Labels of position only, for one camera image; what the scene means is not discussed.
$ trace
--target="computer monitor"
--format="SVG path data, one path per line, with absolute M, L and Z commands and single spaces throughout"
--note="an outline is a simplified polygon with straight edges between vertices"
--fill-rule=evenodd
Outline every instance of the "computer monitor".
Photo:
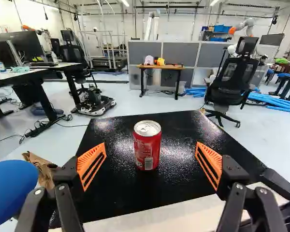
M 285 34 L 263 35 L 260 44 L 280 46 Z
M 75 39 L 74 33 L 71 30 L 61 30 L 61 35 L 64 41 L 72 42 Z
M 44 51 L 35 31 L 0 33 L 0 41 L 6 40 L 11 40 L 20 57 L 24 56 L 29 62 L 44 57 Z
M 0 41 L 0 61 L 6 68 L 17 66 L 16 59 L 7 41 Z

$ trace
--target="office chair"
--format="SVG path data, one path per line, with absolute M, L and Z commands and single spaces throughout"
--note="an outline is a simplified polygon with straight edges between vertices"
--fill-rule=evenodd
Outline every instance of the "office chair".
M 88 64 L 85 60 L 85 54 L 83 49 L 78 45 L 66 44 L 60 46 L 60 53 L 62 55 L 62 60 L 64 62 L 71 62 L 71 63 L 82 63 L 82 69 L 72 72 L 72 77 L 75 79 L 75 82 L 81 84 L 81 88 L 77 90 L 78 95 L 81 93 L 85 93 L 88 89 L 84 87 L 84 83 L 86 83 L 86 78 L 92 77 L 93 82 L 96 87 L 97 83 L 95 78 L 88 70 Z
M 221 72 L 213 83 L 207 88 L 205 103 L 214 103 L 215 110 L 205 110 L 210 113 L 207 117 L 215 116 L 219 125 L 223 127 L 221 118 L 225 118 L 236 123 L 236 127 L 241 126 L 241 122 L 229 116 L 226 112 L 229 105 L 242 105 L 243 109 L 251 89 L 249 83 L 257 69 L 259 61 L 250 58 L 250 54 L 255 49 L 258 38 L 241 37 L 237 44 L 236 53 L 241 55 L 237 58 L 227 58 Z
M 52 51 L 56 54 L 58 58 L 61 58 L 60 54 L 60 42 L 59 39 L 51 38 L 50 42 L 52 44 Z

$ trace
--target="blue chair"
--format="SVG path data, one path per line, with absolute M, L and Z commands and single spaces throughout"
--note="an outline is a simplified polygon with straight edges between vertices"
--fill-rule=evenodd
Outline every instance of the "blue chair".
M 38 174 L 33 164 L 23 160 L 0 162 L 0 225 L 20 212 Z

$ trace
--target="red can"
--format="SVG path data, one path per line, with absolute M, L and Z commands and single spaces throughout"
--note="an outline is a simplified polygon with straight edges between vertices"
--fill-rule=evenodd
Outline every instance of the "red can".
M 136 166 L 153 170 L 159 164 L 161 126 L 158 122 L 144 120 L 134 125 L 134 153 Z

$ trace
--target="brown paper bag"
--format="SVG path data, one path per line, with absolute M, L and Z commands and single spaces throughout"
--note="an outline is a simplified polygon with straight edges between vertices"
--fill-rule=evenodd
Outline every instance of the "brown paper bag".
M 52 178 L 52 171 L 60 167 L 29 151 L 23 153 L 22 155 L 25 161 L 32 163 L 39 170 L 39 185 L 46 188 L 47 190 L 51 190 L 52 188 L 54 188 L 55 184 Z

